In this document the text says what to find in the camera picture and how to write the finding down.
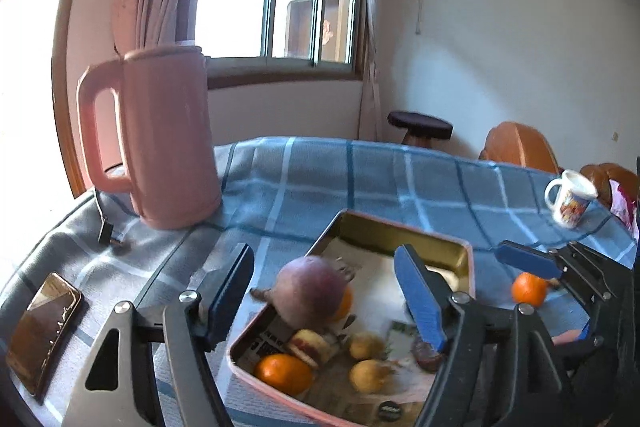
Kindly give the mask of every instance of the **orange fruit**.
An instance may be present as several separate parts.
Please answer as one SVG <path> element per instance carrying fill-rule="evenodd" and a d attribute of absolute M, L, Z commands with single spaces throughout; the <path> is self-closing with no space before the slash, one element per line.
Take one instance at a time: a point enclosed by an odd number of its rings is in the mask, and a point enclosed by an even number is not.
<path fill-rule="evenodd" d="M 521 273 L 511 286 L 511 296 L 516 303 L 527 303 L 539 308 L 545 301 L 546 281 L 531 273 Z"/>
<path fill-rule="evenodd" d="M 347 288 L 345 288 L 344 290 L 342 301 L 340 301 L 340 306 L 338 306 L 338 309 L 334 313 L 334 316 L 331 317 L 329 320 L 331 322 L 341 321 L 351 311 L 352 304 L 353 304 L 353 292 L 351 291 L 351 287 L 347 286 Z"/>
<path fill-rule="evenodd" d="M 289 396 L 296 396 L 311 387 L 314 379 L 306 363 L 283 353 L 261 359 L 255 366 L 254 377 Z"/>

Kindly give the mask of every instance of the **tablecloth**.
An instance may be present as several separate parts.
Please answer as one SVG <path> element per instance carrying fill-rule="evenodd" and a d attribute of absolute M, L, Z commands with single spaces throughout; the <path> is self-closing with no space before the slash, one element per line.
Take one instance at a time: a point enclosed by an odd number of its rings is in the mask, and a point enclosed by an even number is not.
<path fill-rule="evenodd" d="M 216 147 L 214 155 L 223 204 L 205 222 L 185 230 L 151 230 L 133 213 L 126 195 L 102 194 L 114 235 L 124 243 L 121 248 L 102 247 L 97 242 L 100 218 L 88 192 L 14 273 L 0 275 L 0 351 L 6 350 L 21 313 L 51 271 L 80 289 L 87 303 L 52 372 L 43 404 L 26 393 L 2 357 L 0 393 L 28 425 L 60 425 L 76 376 L 115 303 L 168 302 L 185 288 L 197 287 L 240 242 L 255 251 L 251 286 L 268 287 L 278 270 L 304 255 L 343 208 L 465 239 L 474 249 L 477 298 L 502 307 L 513 306 L 510 286 L 518 273 L 492 253 L 503 239 L 541 249 L 577 239 L 625 266 L 635 260 L 634 240 L 597 202 L 575 230 L 557 227 L 543 203 L 553 177 L 546 172 L 408 146 L 333 139 L 256 139 Z M 230 338 L 259 309 L 259 303 L 245 298 Z M 551 334 L 586 322 L 586 314 L 564 291 L 549 296 L 540 314 Z M 236 380 L 226 365 L 225 347 L 220 344 L 207 360 L 236 425 L 308 423 Z M 163 346 L 156 350 L 154 364 L 166 425 L 181 425 Z"/>

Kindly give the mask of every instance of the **silver bolt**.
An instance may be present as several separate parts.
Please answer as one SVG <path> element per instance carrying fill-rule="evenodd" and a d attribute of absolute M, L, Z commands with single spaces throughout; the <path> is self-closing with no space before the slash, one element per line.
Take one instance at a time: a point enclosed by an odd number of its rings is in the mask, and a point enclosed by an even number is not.
<path fill-rule="evenodd" d="M 451 296 L 451 300 L 456 304 L 468 304 L 469 301 L 471 300 L 471 297 L 469 296 L 468 293 L 455 292 Z"/>
<path fill-rule="evenodd" d="M 198 294 L 194 290 L 187 290 L 180 294 L 178 299 L 180 302 L 191 302 L 198 298 Z"/>
<path fill-rule="evenodd" d="M 531 304 L 521 303 L 518 304 L 518 311 L 523 315 L 533 315 L 535 309 L 533 309 L 533 306 Z"/>
<path fill-rule="evenodd" d="M 113 311 L 116 313 L 126 313 L 131 309 L 131 303 L 129 301 L 120 301 L 113 307 Z"/>

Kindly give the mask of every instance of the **pink mug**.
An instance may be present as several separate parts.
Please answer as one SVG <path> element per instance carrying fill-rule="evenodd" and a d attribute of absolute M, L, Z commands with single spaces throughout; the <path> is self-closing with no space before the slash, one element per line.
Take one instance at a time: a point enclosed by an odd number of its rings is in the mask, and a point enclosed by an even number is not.
<path fill-rule="evenodd" d="M 122 176 L 105 174 L 100 159 L 95 98 L 105 89 L 116 101 Z M 136 50 L 89 67 L 78 85 L 78 117 L 91 181 L 105 192 L 128 192 L 150 227 L 187 227 L 220 206 L 200 47 Z"/>

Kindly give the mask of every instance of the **black round sticker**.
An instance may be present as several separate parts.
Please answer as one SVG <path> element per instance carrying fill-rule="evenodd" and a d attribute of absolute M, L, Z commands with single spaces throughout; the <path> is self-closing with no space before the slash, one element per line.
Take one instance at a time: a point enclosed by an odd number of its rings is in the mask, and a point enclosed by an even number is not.
<path fill-rule="evenodd" d="M 383 402 L 378 407 L 378 418 L 383 422 L 395 422 L 402 416 L 402 409 L 400 406 L 392 401 Z"/>

